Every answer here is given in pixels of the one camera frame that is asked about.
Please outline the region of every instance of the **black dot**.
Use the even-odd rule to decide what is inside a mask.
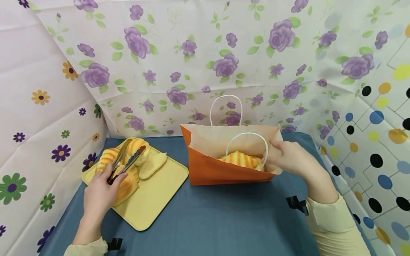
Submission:
[[[375,213],[382,212],[382,206],[380,205],[379,201],[374,198],[369,199],[369,206]]]
[[[409,201],[404,198],[404,197],[397,197],[396,198],[396,204],[398,207],[400,207],[400,209],[402,209],[403,211],[410,211],[410,203]]]
[[[362,95],[363,96],[369,96],[371,93],[371,87],[370,86],[365,86],[362,90]]]
[[[332,166],[332,172],[333,172],[334,175],[339,176],[340,175],[339,167],[337,167],[335,165]]]
[[[370,156],[370,164],[373,167],[380,168],[383,166],[383,159],[379,154],[373,154]]]
[[[346,128],[346,132],[347,132],[347,134],[352,135],[355,132],[355,128],[353,126],[349,125]]]

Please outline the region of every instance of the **green flower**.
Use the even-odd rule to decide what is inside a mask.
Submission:
[[[61,133],[61,137],[63,137],[64,139],[66,139],[67,137],[69,137],[70,136],[70,131],[69,130],[64,130],[62,133]]]
[[[52,205],[55,203],[55,201],[54,201],[54,195],[53,194],[48,194],[48,195],[45,195],[44,196],[44,199],[41,201],[41,203],[40,203],[40,210],[42,210],[42,211],[44,211],[44,212],[46,212],[46,211],[48,211],[49,209],[51,209],[52,208]]]
[[[27,186],[23,185],[26,182],[26,178],[20,179],[20,174],[15,173],[13,177],[9,175],[3,176],[3,183],[0,183],[0,201],[3,204],[9,204],[12,199],[19,200],[21,197],[21,192],[27,190]]]

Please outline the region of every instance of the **purple rose print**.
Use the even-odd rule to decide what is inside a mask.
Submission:
[[[144,13],[144,9],[142,9],[139,5],[133,5],[130,8],[130,12],[130,17],[132,20],[139,20]]]
[[[141,36],[141,33],[135,27],[124,29],[125,40],[128,48],[141,59],[145,59],[147,54],[151,53],[149,42]]]
[[[360,79],[374,68],[373,55],[365,54],[361,57],[350,57],[342,64],[342,75],[351,79]]]
[[[96,54],[94,53],[94,49],[91,48],[91,46],[86,45],[85,43],[81,43],[79,45],[77,45],[77,48],[84,53],[85,56],[94,58],[96,56]]]
[[[376,36],[376,42],[374,42],[374,46],[376,46],[376,49],[380,50],[383,47],[383,45],[387,43],[387,38],[389,38],[387,32],[380,31]]]
[[[174,72],[174,73],[171,74],[170,77],[171,77],[171,82],[173,82],[173,83],[178,82],[178,80],[179,80],[180,77],[181,77],[181,73],[179,73],[179,72]]]
[[[74,5],[77,9],[86,12],[93,12],[98,8],[98,4],[94,0],[74,0]]]
[[[135,131],[142,131],[145,128],[144,121],[137,116],[131,117],[131,120],[128,121],[128,126],[134,128]]]
[[[167,96],[169,100],[173,104],[185,105],[187,101],[189,100],[188,94],[182,92],[177,87],[172,87],[171,89],[167,90],[166,93],[168,94]]]
[[[91,88],[104,86],[109,82],[108,68],[95,62],[91,63],[88,70],[81,73],[81,80]]]
[[[301,92],[302,86],[298,81],[294,80],[292,83],[285,85],[285,88],[283,89],[283,97],[285,99],[295,99]]]
[[[291,47],[295,41],[295,33],[291,31],[292,22],[288,19],[278,21],[273,25],[269,37],[269,45],[278,52],[283,52],[286,47]]]
[[[223,59],[217,60],[212,69],[217,77],[229,77],[238,67],[239,60],[232,53],[226,54]]]
[[[241,120],[241,113],[233,111],[229,116],[225,118],[225,123],[228,126],[238,125]]]
[[[195,54],[196,43],[192,42],[191,40],[186,40],[182,43],[181,48],[184,51],[183,53],[185,56],[192,56]]]
[[[332,44],[334,40],[336,40],[337,35],[333,31],[329,31],[324,33],[319,38],[319,47],[327,47]]]
[[[234,33],[226,34],[226,40],[230,47],[235,48],[238,39],[236,38],[236,35]]]

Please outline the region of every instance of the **blue dot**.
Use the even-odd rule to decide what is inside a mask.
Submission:
[[[380,187],[384,189],[391,189],[393,187],[392,180],[384,174],[377,177],[377,182],[379,183]]]
[[[335,144],[335,138],[333,136],[329,136],[328,143],[330,146],[333,146]]]
[[[346,121],[350,122],[351,120],[353,120],[353,114],[349,112],[346,114]]]
[[[407,232],[406,228],[403,227],[402,224],[398,222],[392,222],[392,230],[399,238],[405,241],[409,240],[409,233]]]
[[[384,120],[384,115],[381,111],[376,110],[370,114],[370,122],[372,124],[378,125]]]
[[[364,217],[363,218],[363,223],[368,227],[369,229],[374,228],[374,222],[371,218],[369,217]]]

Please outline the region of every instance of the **yellow dot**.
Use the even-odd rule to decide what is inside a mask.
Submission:
[[[407,134],[400,129],[391,129],[389,131],[389,139],[396,144],[405,143],[407,138]]]
[[[383,229],[376,228],[376,235],[383,243],[390,244],[390,238]]]

